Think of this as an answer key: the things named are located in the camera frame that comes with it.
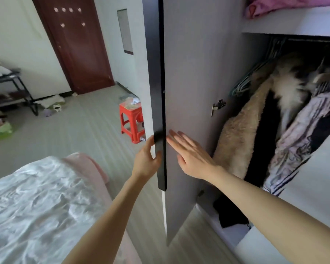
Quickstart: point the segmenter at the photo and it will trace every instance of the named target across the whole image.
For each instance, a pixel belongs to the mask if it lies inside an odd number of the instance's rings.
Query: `hand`
[[[154,135],[150,136],[145,146],[136,154],[134,159],[132,176],[137,181],[146,183],[159,169],[162,162],[161,152],[156,152],[155,158],[150,153],[150,148],[154,145]]]
[[[167,136],[166,140],[179,153],[177,160],[183,172],[198,179],[208,180],[208,175],[216,168],[210,155],[204,151],[198,142],[183,132],[175,133],[170,130],[169,133],[175,141],[170,136]]]

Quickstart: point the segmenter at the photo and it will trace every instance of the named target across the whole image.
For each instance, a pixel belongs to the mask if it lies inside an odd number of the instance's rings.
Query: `wardrobe door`
[[[164,134],[181,130],[214,152],[238,105],[230,90],[265,51],[265,38],[241,34],[243,1],[143,0],[156,146],[166,152],[158,182],[168,243],[193,209],[201,182],[183,173]],[[220,99],[228,105],[211,116]]]

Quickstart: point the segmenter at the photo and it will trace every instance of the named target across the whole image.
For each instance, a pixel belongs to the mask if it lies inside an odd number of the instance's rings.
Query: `wardrobe shelf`
[[[244,33],[330,36],[330,6],[282,9],[245,20]]]

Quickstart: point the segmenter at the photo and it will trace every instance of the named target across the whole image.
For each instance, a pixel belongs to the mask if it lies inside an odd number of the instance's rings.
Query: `human arm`
[[[220,189],[292,263],[330,263],[330,228],[300,209],[215,165],[198,142],[170,131],[183,171]]]
[[[112,264],[118,252],[133,205],[145,183],[161,164],[161,154],[153,159],[150,148],[154,137],[136,154],[132,175],[113,200],[109,209],[83,235],[63,261],[63,264]]]

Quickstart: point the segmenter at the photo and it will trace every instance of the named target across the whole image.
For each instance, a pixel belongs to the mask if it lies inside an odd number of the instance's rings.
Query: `white bedsheet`
[[[106,206],[64,160],[20,168],[0,179],[0,263],[61,263]],[[130,263],[122,248],[115,263]]]

